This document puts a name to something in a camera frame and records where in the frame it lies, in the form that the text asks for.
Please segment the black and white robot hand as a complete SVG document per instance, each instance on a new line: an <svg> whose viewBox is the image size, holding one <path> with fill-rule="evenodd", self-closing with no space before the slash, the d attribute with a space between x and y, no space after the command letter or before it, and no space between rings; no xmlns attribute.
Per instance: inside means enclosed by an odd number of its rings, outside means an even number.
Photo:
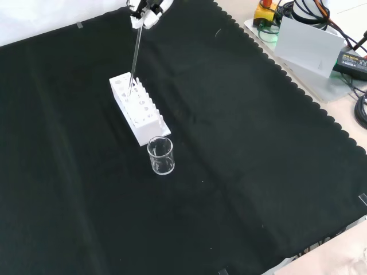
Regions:
<svg viewBox="0 0 367 275"><path fill-rule="evenodd" d="M130 21L133 29L151 29L166 13L173 0L127 0L126 5L130 9Z"/></svg>

